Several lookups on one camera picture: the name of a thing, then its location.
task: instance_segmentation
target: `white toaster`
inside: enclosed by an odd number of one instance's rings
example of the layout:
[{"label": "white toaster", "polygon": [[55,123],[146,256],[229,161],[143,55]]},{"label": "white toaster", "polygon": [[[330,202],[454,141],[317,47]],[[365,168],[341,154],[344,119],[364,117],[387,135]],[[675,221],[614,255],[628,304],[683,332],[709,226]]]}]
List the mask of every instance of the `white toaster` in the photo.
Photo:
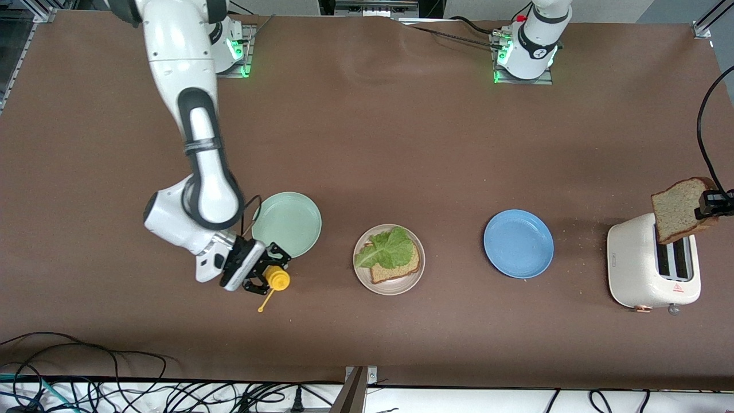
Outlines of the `white toaster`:
[{"label": "white toaster", "polygon": [[655,214],[615,225],[607,235],[607,268],[611,296],[638,312],[690,304],[701,293],[698,251],[694,235],[660,245]]}]

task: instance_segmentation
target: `small plate with sandwich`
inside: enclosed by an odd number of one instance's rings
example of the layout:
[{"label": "small plate with sandwich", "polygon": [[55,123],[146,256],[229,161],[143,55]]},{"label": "small plate with sandwich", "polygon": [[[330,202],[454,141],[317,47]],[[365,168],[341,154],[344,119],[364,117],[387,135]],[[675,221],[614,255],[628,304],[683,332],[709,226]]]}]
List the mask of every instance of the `small plate with sandwich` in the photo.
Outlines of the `small plate with sandwich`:
[{"label": "small plate with sandwich", "polygon": [[369,229],[357,241],[354,266],[357,278],[368,290],[398,295],[421,279],[426,254],[410,230],[386,223]]}]

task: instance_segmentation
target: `blue plate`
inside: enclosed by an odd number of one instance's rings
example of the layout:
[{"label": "blue plate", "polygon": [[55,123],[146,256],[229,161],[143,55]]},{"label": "blue plate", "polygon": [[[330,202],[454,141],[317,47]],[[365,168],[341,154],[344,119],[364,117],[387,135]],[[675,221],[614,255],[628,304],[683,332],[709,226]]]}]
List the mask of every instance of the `blue plate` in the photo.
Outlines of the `blue plate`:
[{"label": "blue plate", "polygon": [[502,273],[529,279],[551,264],[553,237],[540,218],[520,209],[508,209],[487,224],[484,252]]}]

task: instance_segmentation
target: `plate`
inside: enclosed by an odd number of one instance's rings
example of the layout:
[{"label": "plate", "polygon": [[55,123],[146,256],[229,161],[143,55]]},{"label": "plate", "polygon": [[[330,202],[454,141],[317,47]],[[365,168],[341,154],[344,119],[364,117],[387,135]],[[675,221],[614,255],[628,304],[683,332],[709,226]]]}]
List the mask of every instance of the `plate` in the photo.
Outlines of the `plate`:
[{"label": "plate", "polygon": [[278,193],[266,199],[252,226],[252,237],[265,245],[275,242],[292,258],[305,254],[321,234],[321,213],[306,195]]},{"label": "plate", "polygon": [[520,209],[495,215],[484,230],[484,252],[505,275],[529,279],[553,260],[553,237],[540,218]]},{"label": "plate", "polygon": [[[357,241],[357,245],[355,245],[355,252],[352,255],[352,267],[354,267],[354,257],[357,256],[357,254],[362,250],[362,247],[369,242],[370,236],[390,231],[397,226],[400,225],[384,223],[382,225],[375,226],[374,228],[370,228],[367,232],[362,234],[362,237]],[[402,228],[405,229],[408,233],[408,237],[415,243],[415,246],[418,247],[418,257],[421,259],[421,265],[418,267],[418,271],[399,279],[387,280],[379,284],[372,284],[372,275],[370,274],[369,268],[355,267],[357,279],[360,280],[363,286],[367,287],[367,290],[376,292],[380,295],[398,295],[413,288],[418,283],[418,280],[421,279],[423,270],[426,267],[426,252],[423,250],[423,244],[421,244],[418,237],[404,226],[402,226]]]}]

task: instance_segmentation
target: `yellow cap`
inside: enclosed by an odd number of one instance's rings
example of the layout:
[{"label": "yellow cap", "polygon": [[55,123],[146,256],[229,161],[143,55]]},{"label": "yellow cap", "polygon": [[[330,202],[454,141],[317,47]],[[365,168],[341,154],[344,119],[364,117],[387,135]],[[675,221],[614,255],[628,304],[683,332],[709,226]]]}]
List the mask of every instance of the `yellow cap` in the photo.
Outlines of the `yellow cap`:
[{"label": "yellow cap", "polygon": [[291,284],[291,276],[277,265],[271,265],[265,270],[265,279],[275,291],[283,291]]}]

